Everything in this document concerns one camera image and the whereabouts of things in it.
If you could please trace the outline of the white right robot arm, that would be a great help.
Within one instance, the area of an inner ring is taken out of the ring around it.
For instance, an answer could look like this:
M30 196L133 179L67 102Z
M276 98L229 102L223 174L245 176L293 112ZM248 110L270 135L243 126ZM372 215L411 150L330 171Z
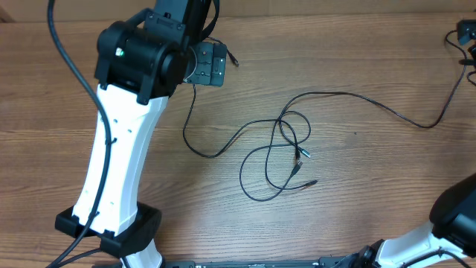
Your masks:
M429 221L401 237L364 247L349 267L427 267L452 258L463 267L475 257L475 175L445 190Z

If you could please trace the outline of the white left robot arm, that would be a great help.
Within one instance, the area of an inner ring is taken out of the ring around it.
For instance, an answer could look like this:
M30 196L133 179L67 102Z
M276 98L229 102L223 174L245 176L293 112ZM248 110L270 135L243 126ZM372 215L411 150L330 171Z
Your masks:
M221 86L227 48L211 42L217 1L157 1L97 40L98 85L89 89L97 129L77 203L59 213L58 231L75 242L100 239L100 251L122 267L163 267L154 237L161 212L138 201L155 126L182 83Z

